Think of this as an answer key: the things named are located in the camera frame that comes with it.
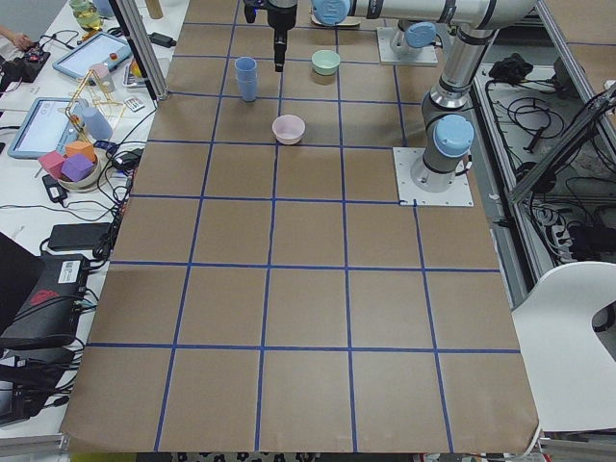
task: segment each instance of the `tablet screen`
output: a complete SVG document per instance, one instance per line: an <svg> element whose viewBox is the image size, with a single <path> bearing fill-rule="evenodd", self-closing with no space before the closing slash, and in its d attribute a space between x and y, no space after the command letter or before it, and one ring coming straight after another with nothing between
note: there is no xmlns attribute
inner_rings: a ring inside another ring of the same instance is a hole
<svg viewBox="0 0 616 462"><path fill-rule="evenodd" d="M39 101L15 150L49 152L56 149L70 123L64 114L67 105L67 101Z"/></svg>
<svg viewBox="0 0 616 462"><path fill-rule="evenodd" d="M59 65L80 77L86 75L91 65L102 63L112 53L118 53L126 43L113 37L97 34L79 49L61 60Z"/></svg>

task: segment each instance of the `red label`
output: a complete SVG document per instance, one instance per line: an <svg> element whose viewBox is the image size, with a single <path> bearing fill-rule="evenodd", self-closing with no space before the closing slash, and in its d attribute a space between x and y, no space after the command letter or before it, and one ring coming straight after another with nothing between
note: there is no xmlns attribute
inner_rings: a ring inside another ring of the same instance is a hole
<svg viewBox="0 0 616 462"><path fill-rule="evenodd" d="M46 301L49 298L53 298L54 296L60 296L60 294L54 291L48 291L46 289L40 290L36 294L34 294L32 298L30 298L30 305L39 305L43 301Z"/></svg>

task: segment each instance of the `white desk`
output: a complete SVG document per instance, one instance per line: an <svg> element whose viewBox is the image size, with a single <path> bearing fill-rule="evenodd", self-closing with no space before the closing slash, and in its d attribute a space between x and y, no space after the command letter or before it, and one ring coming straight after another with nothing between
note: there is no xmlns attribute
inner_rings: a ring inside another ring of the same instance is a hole
<svg viewBox="0 0 616 462"><path fill-rule="evenodd" d="M178 37L189 0L161 0L165 17L156 21L149 18L142 0L138 0L137 4L141 4L144 23L148 32L159 32L174 38ZM105 29L116 25L116 21L106 21ZM67 4L61 9L46 34L51 35L62 29L77 30L77 22L72 17L70 7ZM154 45L154 48L157 57L171 59L174 48L167 49L156 45ZM45 49L52 53L52 62L67 52L60 44L55 42L50 42L49 45L45 46ZM125 111L124 116L114 131L111 141L121 141L153 108L153 103L149 99L146 89L129 90L121 85L122 71L123 66L121 65L114 73L114 82L117 88L117 91L114 92L114 99L119 101L130 95L136 95L146 103L146 108L137 113ZM26 116L26 111L30 108L35 98L41 96L69 97L76 89L77 84L75 80L53 69L51 63L46 64L35 83L23 84L17 90L7 93L0 98L0 111L5 110L2 117L0 117L0 126L20 125ZM135 130L130 136L130 140L146 141L152 120L153 116L151 115ZM40 179L44 173L39 173L39 162L36 160L17 160L7 155L8 146L13 140L14 133L15 131L0 131L0 141L7 144L4 152L0 155L0 206L9 204L42 204L50 208L62 210L61 205L52 204L47 197ZM119 185L124 181L125 178L113 180L115 185ZM111 186L106 185L104 189L110 191ZM87 193L69 192L65 203L77 200L95 200L101 204L112 206L111 201L99 191ZM104 209L93 204L71 207L71 210L81 217L90 219L97 218L104 212ZM27 248L35 255L39 254L39 244L49 237L54 224L78 222L82 221L71 214L53 212L41 208L0 209L0 232L13 238L18 244ZM100 294L105 274L106 268L99 270L89 278L88 287L97 294ZM84 341L90 332L93 317L94 313L87 313L80 318L77 337ZM51 407L42 410L37 416L28 421L0 427L0 449L6 444L18 441L16 440L18 438L58 434L65 409L66 406ZM37 457L36 460L59 460L59 456L51 456L48 459Z"/></svg>
<svg viewBox="0 0 616 462"><path fill-rule="evenodd" d="M143 24L148 33L158 32L160 34L166 34L174 39L177 39L182 27L182 21L186 15L186 9L188 7L188 0L161 0L161 5L164 9L165 16L161 19L151 19L147 13L147 9L144 4L144 0L136 0L136 3L140 9ZM103 23L103 30L108 30L117 26L115 19L106 19ZM68 6L68 2L58 13L56 19L51 23L49 29L45 33L51 36L57 31L61 30L74 30L79 32L79 37L71 41L71 45L76 45L77 39L84 34L84 31L79 28L77 21L73 17L72 10ZM61 33L58 38L62 41L70 37L70 33ZM156 57L159 60L170 60L175 50L172 48L164 48L159 45L152 45ZM52 63L59 58L66 55L70 50L67 50L62 44L52 40L45 44L44 50L51 53L49 62L45 64L44 68L38 75L35 82L32 84L21 84L16 90L9 91L0 98L0 111L14 110L14 111L28 111L34 100L40 96L67 98L71 97L77 83L74 79L58 72L52 67ZM146 107L142 111L139 111L135 115L128 114L135 118L141 118L142 113L150 111L153 106L147 93L147 89L127 89L122 86L122 78L124 72L124 66L130 63L130 59L121 63L117 70L112 75L114 78L115 91L114 99L116 101L123 101L129 96L137 96L145 103Z"/></svg>

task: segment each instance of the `purple cube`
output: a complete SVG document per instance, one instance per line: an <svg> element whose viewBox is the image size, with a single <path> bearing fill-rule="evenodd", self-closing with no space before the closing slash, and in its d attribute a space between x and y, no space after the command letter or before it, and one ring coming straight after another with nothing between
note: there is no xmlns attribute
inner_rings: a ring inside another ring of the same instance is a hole
<svg viewBox="0 0 616 462"><path fill-rule="evenodd" d="M75 154L64 161L62 173L70 181L81 181L92 172L94 164L83 154Z"/></svg>

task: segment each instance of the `green bowl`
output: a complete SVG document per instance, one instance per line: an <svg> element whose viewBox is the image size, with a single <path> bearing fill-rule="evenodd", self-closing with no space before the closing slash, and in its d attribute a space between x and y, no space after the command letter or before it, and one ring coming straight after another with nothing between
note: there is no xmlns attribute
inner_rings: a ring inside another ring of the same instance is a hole
<svg viewBox="0 0 616 462"><path fill-rule="evenodd" d="M320 75L335 74L340 65L340 55L331 50L319 50L312 55L312 68Z"/></svg>

